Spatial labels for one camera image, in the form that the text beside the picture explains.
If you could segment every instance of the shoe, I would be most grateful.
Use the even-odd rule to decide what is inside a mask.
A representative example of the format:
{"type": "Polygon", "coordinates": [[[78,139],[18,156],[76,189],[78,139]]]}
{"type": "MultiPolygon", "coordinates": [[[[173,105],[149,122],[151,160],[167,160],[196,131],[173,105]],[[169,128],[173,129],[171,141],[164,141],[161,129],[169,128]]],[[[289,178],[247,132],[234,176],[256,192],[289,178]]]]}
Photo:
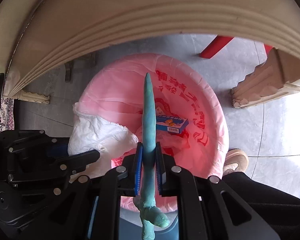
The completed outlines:
{"type": "Polygon", "coordinates": [[[246,153],[240,149],[233,149],[226,154],[223,165],[223,176],[235,171],[245,172],[248,168],[249,159],[246,153]]]}

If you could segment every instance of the blue cardboard box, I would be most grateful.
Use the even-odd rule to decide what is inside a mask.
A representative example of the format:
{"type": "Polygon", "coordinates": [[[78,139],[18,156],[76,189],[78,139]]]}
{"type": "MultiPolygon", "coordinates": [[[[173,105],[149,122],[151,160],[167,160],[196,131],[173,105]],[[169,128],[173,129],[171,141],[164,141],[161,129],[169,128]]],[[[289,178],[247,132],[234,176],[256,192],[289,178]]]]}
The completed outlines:
{"type": "Polygon", "coordinates": [[[173,133],[182,133],[184,128],[189,124],[188,119],[176,117],[176,116],[168,116],[164,114],[159,114],[156,116],[157,124],[156,129],[173,132],[173,133]]]}

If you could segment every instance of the patterned fabric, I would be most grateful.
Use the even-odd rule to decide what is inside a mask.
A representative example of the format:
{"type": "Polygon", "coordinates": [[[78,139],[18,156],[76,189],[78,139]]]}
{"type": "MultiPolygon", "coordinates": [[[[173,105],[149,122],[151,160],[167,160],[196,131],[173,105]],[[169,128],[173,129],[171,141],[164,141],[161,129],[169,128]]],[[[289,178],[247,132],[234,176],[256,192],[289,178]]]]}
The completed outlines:
{"type": "Polygon", "coordinates": [[[13,101],[12,98],[1,98],[0,132],[14,130],[13,101]]]}

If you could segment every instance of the gray tile floor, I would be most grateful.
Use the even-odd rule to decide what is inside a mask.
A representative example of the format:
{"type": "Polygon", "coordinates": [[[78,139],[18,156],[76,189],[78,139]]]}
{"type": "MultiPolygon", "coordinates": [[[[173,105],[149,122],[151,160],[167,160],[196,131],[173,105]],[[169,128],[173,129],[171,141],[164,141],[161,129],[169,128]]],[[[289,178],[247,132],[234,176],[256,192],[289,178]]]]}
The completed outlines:
{"type": "Polygon", "coordinates": [[[212,59],[197,56],[215,35],[181,34],[150,38],[98,51],[96,66],[76,60],[65,83],[65,67],[51,70],[25,90],[51,95],[50,105],[20,102],[21,129],[44,129],[50,136],[68,137],[72,105],[90,79],[125,55],[153,52],[181,60],[199,72],[215,91],[229,128],[230,148],[241,148],[250,160],[247,175],[300,198],[300,93],[248,109],[234,109],[230,89],[266,60],[263,44],[235,38],[212,59]]]}

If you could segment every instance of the cartoon illustration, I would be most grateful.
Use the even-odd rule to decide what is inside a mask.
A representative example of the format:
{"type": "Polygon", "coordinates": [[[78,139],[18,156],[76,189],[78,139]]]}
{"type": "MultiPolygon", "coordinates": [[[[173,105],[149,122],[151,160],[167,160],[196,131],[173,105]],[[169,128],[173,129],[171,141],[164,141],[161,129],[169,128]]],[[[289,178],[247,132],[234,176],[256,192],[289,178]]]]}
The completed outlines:
{"type": "Polygon", "coordinates": [[[169,126],[173,126],[173,125],[176,124],[176,123],[173,122],[172,119],[169,119],[169,120],[165,121],[165,123],[168,124],[169,126]]]}

